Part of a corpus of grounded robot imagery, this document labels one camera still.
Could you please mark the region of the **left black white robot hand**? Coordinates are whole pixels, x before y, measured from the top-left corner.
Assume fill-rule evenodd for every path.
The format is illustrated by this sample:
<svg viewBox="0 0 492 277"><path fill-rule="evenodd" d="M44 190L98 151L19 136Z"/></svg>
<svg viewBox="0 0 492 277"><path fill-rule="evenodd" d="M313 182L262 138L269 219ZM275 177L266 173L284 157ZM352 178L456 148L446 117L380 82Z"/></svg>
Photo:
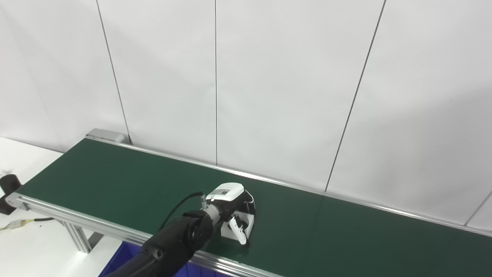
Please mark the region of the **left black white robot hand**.
<svg viewBox="0 0 492 277"><path fill-rule="evenodd" d="M256 204L253 195L242 184L220 184L202 198L202 209L209 214L213 224L219 226L223 238L235 240L245 248L249 247Z"/></svg>

